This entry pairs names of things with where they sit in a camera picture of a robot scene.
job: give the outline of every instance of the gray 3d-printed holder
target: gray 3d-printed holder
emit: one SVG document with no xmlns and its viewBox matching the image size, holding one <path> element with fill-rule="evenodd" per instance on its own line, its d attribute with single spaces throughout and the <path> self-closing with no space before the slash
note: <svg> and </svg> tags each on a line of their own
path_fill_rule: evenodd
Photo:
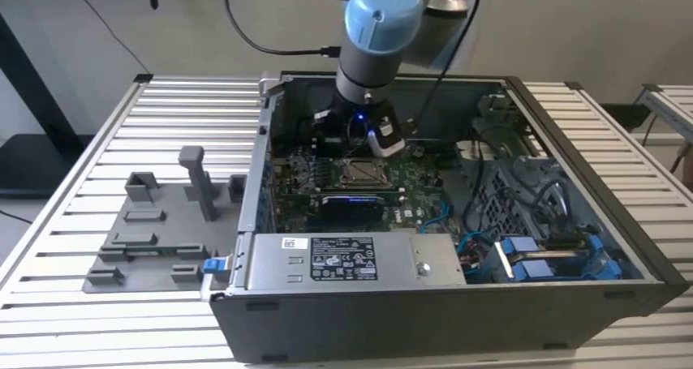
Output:
<svg viewBox="0 0 693 369">
<path fill-rule="evenodd" d="M 237 180 L 212 184 L 203 155 L 200 147 L 180 150 L 191 185 L 159 184 L 152 173 L 129 175 L 128 198 L 88 271 L 85 293 L 197 290 L 204 260 L 231 254 L 241 205 Z M 223 290 L 227 282 L 211 279 L 211 289 Z"/>
</svg>

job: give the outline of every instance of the wire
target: wire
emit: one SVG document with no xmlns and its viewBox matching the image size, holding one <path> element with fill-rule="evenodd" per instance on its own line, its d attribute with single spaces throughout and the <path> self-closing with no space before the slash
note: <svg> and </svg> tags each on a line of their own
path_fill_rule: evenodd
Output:
<svg viewBox="0 0 693 369">
<path fill-rule="evenodd" d="M 427 225 L 431 225 L 432 223 L 436 223 L 436 222 L 442 221 L 447 217 L 447 215 L 450 214 L 450 206 L 447 205 L 447 203 L 444 203 L 444 200 L 440 200 L 440 208 L 443 210 L 443 214 L 439 217 L 432 218 L 430 221 L 427 221 L 426 223 L 423 223 L 420 225 L 420 228 L 419 228 L 419 233 L 420 234 L 426 233 L 426 226 Z"/>
<path fill-rule="evenodd" d="M 468 218 L 468 212 L 471 211 L 471 207 L 474 204 L 474 200 L 476 199 L 478 192 L 480 190 L 480 183 L 483 182 L 483 152 L 480 149 L 480 143 L 476 142 L 476 150 L 478 150 L 478 172 L 476 172 L 476 178 L 474 179 L 474 187 L 472 187 L 472 193 L 468 196 L 467 203 L 464 204 L 464 209 L 462 209 L 462 226 L 464 227 L 464 231 L 467 233 L 471 233 L 474 230 L 467 222 Z"/>
<path fill-rule="evenodd" d="M 456 245 L 456 254 L 460 254 L 464 250 L 464 245 L 467 241 L 474 238 L 476 235 L 486 235 L 486 231 L 472 231 L 471 233 L 464 234 L 462 240 L 459 241 L 459 245 Z"/>
<path fill-rule="evenodd" d="M 16 215 L 12 215 L 9 212 L 4 212 L 1 209 L 0 209 L 0 215 L 4 215 L 5 217 L 10 217 L 12 219 L 16 219 L 17 221 L 22 221 L 28 224 L 33 223 L 28 219 L 25 219 L 22 217 L 17 217 Z"/>
<path fill-rule="evenodd" d="M 573 221 L 573 208 L 570 207 L 570 194 L 567 192 L 567 187 L 565 186 L 563 180 L 559 178 L 555 178 L 554 180 L 549 181 L 546 184 L 543 184 L 543 187 L 541 187 L 541 190 L 537 192 L 537 196 L 534 198 L 534 201 L 531 202 L 531 213 L 537 211 L 541 199 L 543 198 L 543 194 L 547 192 L 549 188 L 554 185 L 558 185 L 561 187 L 561 193 L 563 194 L 563 202 L 565 202 L 565 222 L 563 222 L 563 231 L 567 228 L 567 224 L 571 224 Z"/>
<path fill-rule="evenodd" d="M 675 172 L 675 169 L 678 169 L 678 165 L 681 164 L 682 159 L 682 156 L 675 157 L 675 161 L 673 162 L 671 169 L 669 169 L 669 173 Z"/>
<path fill-rule="evenodd" d="M 645 137 L 642 138 L 642 147 L 645 147 L 645 145 L 647 144 L 647 138 L 650 137 L 651 126 L 654 126 L 655 120 L 657 120 L 657 115 L 654 115 L 654 117 L 651 118 L 650 125 L 647 126 L 647 130 L 645 131 Z"/>
<path fill-rule="evenodd" d="M 272 55 L 322 55 L 324 57 L 335 58 L 339 57 L 339 46 L 324 46 L 320 49 L 315 50 L 276 50 L 276 49 L 268 49 L 267 47 L 263 47 L 257 45 L 252 40 L 248 38 L 240 27 L 237 26 L 236 18 L 233 18 L 233 14 L 231 13 L 231 5 L 228 0 L 224 0 L 224 8 L 225 8 L 225 16 L 228 17 L 228 20 L 231 21 L 231 26 L 233 26 L 233 29 L 236 30 L 237 35 L 243 38 L 245 43 L 252 47 L 255 50 L 260 51 L 265 54 Z"/>
<path fill-rule="evenodd" d="M 364 131 L 364 135 L 363 135 L 363 139 L 360 140 L 360 142 L 358 143 L 356 147 L 352 148 L 346 154 L 344 156 L 342 157 L 342 160 L 344 158 L 348 158 L 354 152 L 363 146 L 363 144 L 366 143 L 366 141 L 368 140 L 368 123 L 367 122 L 363 122 L 363 131 Z"/>
<path fill-rule="evenodd" d="M 480 4 L 480 0 L 474 0 L 472 12 L 468 15 L 467 24 L 464 24 L 464 28 L 462 29 L 460 35 L 456 38 L 455 47 L 452 48 L 452 52 L 450 53 L 450 57 L 447 58 L 447 62 L 444 63 L 443 71 L 440 72 L 438 78 L 435 79 L 435 83 L 432 83 L 431 90 L 428 91 L 428 94 L 426 96 L 426 100 L 423 101 L 423 106 L 420 107 L 419 113 L 418 113 L 418 115 L 415 117 L 415 123 L 416 124 L 420 123 L 420 119 L 423 118 L 423 114 L 426 113 L 426 111 L 427 111 L 427 109 L 428 109 L 428 107 L 431 105 L 432 96 L 435 96 L 435 91 L 438 91 L 438 86 L 440 85 L 440 82 L 443 81 L 444 76 L 447 75 L 447 71 L 450 70 L 450 66 L 452 65 L 452 60 L 455 59 L 455 55 L 456 55 L 456 52 L 459 50 L 459 46 L 462 44 L 462 41 L 464 40 L 464 36 L 467 36 L 468 28 L 471 27 L 472 21 L 474 21 L 474 17 L 476 16 L 476 11 L 478 11 L 479 4 Z"/>
<path fill-rule="evenodd" d="M 137 58 L 137 56 L 135 55 L 135 53 L 132 52 L 132 50 L 129 49 L 129 47 L 123 43 L 123 41 L 120 41 L 120 38 L 117 38 L 117 35 L 116 33 L 111 30 L 111 26 L 108 25 L 108 23 L 105 22 L 103 16 L 100 15 L 99 11 L 96 10 L 95 6 L 92 6 L 91 2 L 88 2 L 88 0 L 83 0 L 84 3 L 88 5 L 88 8 L 91 8 L 91 11 L 95 13 L 96 17 L 99 18 L 100 22 L 104 24 L 104 27 L 105 29 L 108 30 L 108 32 L 111 33 L 111 36 L 112 38 L 116 40 L 116 42 L 120 44 L 120 46 L 125 49 L 125 51 L 129 53 L 129 55 L 132 56 L 132 58 L 135 59 L 135 61 L 140 64 L 141 66 L 141 69 L 144 69 L 144 71 L 151 74 L 149 72 L 149 69 L 147 69 L 147 67 L 144 66 L 144 63 L 141 62 L 141 60 Z"/>
</svg>

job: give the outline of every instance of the barcode sticker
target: barcode sticker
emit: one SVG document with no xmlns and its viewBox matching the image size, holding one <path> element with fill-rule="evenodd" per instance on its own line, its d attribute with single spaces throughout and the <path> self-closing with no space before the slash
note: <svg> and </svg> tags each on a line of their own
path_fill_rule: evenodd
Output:
<svg viewBox="0 0 693 369">
<path fill-rule="evenodd" d="M 281 238 L 281 248 L 306 250 L 307 238 Z"/>
</svg>

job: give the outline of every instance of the gray base plate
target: gray base plate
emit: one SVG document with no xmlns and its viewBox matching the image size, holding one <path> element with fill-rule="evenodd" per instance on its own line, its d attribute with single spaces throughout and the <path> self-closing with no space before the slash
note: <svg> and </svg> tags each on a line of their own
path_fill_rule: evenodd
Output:
<svg viewBox="0 0 693 369">
<path fill-rule="evenodd" d="M 236 243 L 240 203 L 232 204 L 225 187 L 215 184 L 215 207 L 219 217 L 215 221 L 207 222 L 203 219 L 197 201 L 188 201 L 185 197 L 187 187 L 177 184 L 163 184 L 157 189 L 151 189 L 153 204 L 135 204 L 127 199 L 104 246 L 113 245 L 113 240 L 123 239 L 124 235 L 153 233 L 157 237 L 156 247 L 199 244 L 204 245 L 209 257 L 231 254 Z M 163 210 L 165 216 L 163 221 L 125 222 L 124 217 L 128 212 L 151 211 L 153 208 Z M 163 255 L 157 252 L 128 254 L 135 255 L 129 256 L 127 260 L 104 262 L 101 258 L 96 258 L 91 270 L 116 267 L 123 274 L 123 278 L 117 284 L 95 285 L 84 280 L 83 291 L 85 293 L 199 290 L 200 281 L 175 282 L 171 272 L 173 265 L 199 265 L 201 268 L 207 257 L 184 259 L 188 257 L 180 258 L 176 254 Z M 217 281 L 216 279 L 211 281 L 212 290 L 225 288 L 227 281 Z"/>
</svg>

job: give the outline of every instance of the slotted aluminum surface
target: slotted aluminum surface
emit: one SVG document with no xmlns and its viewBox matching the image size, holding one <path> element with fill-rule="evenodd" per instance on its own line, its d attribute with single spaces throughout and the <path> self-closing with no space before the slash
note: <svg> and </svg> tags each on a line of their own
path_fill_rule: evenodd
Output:
<svg viewBox="0 0 693 369">
<path fill-rule="evenodd" d="M 566 133 L 579 135 L 574 138 L 578 148 L 594 165 L 603 165 L 595 169 L 693 280 L 690 197 L 657 174 L 659 168 L 635 151 L 633 141 L 585 97 L 570 93 L 562 84 L 530 85 L 530 89 L 554 118 L 567 122 L 561 125 Z M 91 295 L 80 291 L 124 200 L 124 176 L 133 168 L 155 170 L 163 182 L 184 182 L 175 151 L 183 144 L 201 144 L 208 152 L 204 167 L 213 178 L 247 170 L 259 110 L 256 80 L 156 78 L 131 91 L 132 98 L 123 101 L 85 154 L 73 184 L 58 190 L 63 195 L 48 202 L 44 216 L 22 238 L 25 254 L 0 293 L 0 369 L 243 366 L 232 361 L 197 291 Z M 610 153 L 626 161 L 599 161 Z M 623 165 L 635 165 L 637 170 L 629 171 L 630 166 Z M 645 168 L 653 170 L 650 175 Z M 6 266 L 0 269 L 0 277 L 6 270 Z M 689 290 L 653 316 L 617 322 L 575 352 L 476 354 L 324 366 L 678 368 L 693 365 L 691 339 Z"/>
<path fill-rule="evenodd" d="M 637 102 L 693 143 L 693 86 L 645 85 Z"/>
</svg>

